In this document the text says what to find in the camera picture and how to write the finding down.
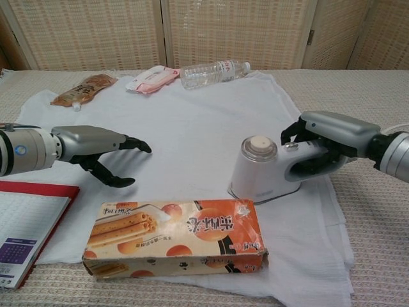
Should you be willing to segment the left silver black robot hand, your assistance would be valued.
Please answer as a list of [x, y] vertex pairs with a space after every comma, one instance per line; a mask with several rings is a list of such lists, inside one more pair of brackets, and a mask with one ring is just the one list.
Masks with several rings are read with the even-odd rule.
[[98, 159], [101, 155], [117, 150], [138, 149], [151, 153], [150, 146], [140, 139], [109, 129], [90, 125], [54, 127], [51, 133], [59, 139], [62, 153], [59, 160], [78, 164], [101, 183], [115, 188], [132, 185], [134, 178], [113, 175]]

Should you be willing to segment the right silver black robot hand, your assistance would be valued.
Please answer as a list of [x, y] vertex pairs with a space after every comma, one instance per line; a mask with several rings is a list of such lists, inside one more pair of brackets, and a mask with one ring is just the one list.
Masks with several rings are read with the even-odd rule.
[[380, 127], [351, 116], [327, 111], [306, 111], [281, 132], [281, 144], [314, 141], [326, 152], [304, 158], [289, 171], [300, 178], [326, 175], [345, 164], [345, 158], [372, 158], [383, 142]]

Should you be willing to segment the white handheld iron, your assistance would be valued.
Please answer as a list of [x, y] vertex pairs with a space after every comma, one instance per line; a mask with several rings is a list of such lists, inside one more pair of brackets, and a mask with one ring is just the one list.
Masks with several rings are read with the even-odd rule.
[[326, 161], [329, 150], [320, 140], [277, 145], [266, 136], [243, 140], [229, 185], [238, 199], [265, 203], [299, 190], [302, 182], [335, 172], [347, 163], [340, 155]]

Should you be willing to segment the brown sauce pouch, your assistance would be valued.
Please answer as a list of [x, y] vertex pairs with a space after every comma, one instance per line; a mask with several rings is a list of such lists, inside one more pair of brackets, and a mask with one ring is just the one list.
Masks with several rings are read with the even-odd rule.
[[80, 109], [83, 104], [92, 101], [97, 93], [112, 86], [117, 81], [117, 78], [107, 74], [89, 76], [82, 80], [79, 85], [58, 95], [50, 104]]

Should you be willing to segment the pink wet wipes pack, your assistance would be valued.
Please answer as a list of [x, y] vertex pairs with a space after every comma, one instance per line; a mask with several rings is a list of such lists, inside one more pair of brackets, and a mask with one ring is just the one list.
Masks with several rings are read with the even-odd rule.
[[140, 73], [132, 79], [125, 89], [128, 91], [150, 94], [172, 83], [180, 74], [180, 69], [158, 65]]

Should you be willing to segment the beige woven tablecloth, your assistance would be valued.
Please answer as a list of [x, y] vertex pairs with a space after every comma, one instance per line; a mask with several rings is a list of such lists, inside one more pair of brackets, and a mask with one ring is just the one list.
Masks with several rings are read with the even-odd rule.
[[[303, 111], [325, 109], [384, 128], [409, 122], [409, 70], [274, 70]], [[0, 75], [0, 122], [15, 120], [36, 92], [65, 91], [85, 72], [15, 71]], [[346, 217], [355, 265], [352, 307], [409, 307], [409, 185], [366, 161], [332, 176]], [[283, 307], [190, 285], [128, 279], [97, 283], [77, 264], [34, 268], [20, 290], [0, 290], [4, 307]]]

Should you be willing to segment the red spiral desk calendar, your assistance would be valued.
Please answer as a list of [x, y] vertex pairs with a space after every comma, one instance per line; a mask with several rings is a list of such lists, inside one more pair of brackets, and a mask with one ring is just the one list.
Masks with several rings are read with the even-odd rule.
[[79, 191], [0, 180], [0, 288], [22, 286]]

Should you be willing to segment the woven folding screen panel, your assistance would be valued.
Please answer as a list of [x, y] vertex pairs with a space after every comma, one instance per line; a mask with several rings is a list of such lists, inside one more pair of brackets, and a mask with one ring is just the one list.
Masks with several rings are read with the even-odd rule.
[[167, 64], [299, 69], [318, 0], [160, 0]]
[[135, 70], [166, 63], [160, 0], [0, 0], [25, 69]]
[[348, 68], [409, 70], [409, 0], [373, 0]]
[[302, 68], [347, 68], [372, 0], [318, 0]]

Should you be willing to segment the white t-shirt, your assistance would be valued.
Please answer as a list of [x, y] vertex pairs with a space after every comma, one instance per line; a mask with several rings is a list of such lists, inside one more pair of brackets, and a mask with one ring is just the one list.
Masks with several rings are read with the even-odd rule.
[[[38, 259], [38, 268], [83, 272], [81, 255], [96, 212], [105, 201], [216, 199], [228, 186], [241, 142], [263, 135], [278, 140], [298, 117], [288, 94], [269, 74], [186, 90], [174, 81], [151, 95], [131, 93], [121, 77], [80, 111], [52, 106], [84, 72], [24, 72], [16, 87], [18, 122], [51, 129], [94, 125], [128, 134], [152, 153], [122, 150], [102, 156], [115, 175], [134, 177], [123, 189], [106, 187], [80, 167], [57, 162], [22, 175], [24, 181], [77, 185], [81, 191]], [[347, 267], [353, 262], [345, 220], [327, 178], [258, 205], [268, 266], [254, 274], [223, 274], [93, 282], [91, 303], [117, 299], [147, 306], [351, 307]]]

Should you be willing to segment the orange egg roll box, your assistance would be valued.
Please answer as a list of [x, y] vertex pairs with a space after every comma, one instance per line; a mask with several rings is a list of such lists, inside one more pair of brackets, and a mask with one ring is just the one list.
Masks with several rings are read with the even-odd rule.
[[97, 279], [250, 273], [268, 251], [250, 200], [104, 203], [82, 262]]

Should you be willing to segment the clear plastic water bottle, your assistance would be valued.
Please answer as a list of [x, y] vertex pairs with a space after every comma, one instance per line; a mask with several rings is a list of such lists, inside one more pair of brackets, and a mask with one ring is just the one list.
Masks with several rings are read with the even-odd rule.
[[249, 62], [232, 59], [214, 63], [191, 65], [180, 69], [182, 86], [187, 90], [233, 81], [246, 76], [251, 71]]

